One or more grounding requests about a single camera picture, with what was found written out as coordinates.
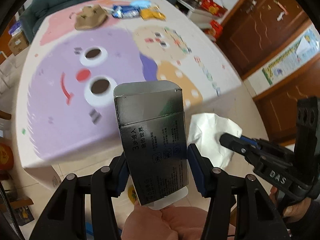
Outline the person right hand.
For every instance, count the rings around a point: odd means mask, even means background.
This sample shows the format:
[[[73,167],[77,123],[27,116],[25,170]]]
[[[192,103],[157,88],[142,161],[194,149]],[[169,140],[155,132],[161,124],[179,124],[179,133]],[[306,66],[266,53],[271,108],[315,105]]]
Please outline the person right hand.
[[[270,195],[272,202],[275,206],[278,206],[278,201],[276,199],[278,189],[276,187],[271,187]],[[307,210],[310,207],[312,199],[305,198],[303,201],[298,204],[288,206],[282,211],[283,218],[287,218],[288,223],[297,222],[303,218],[303,216],[307,213]]]

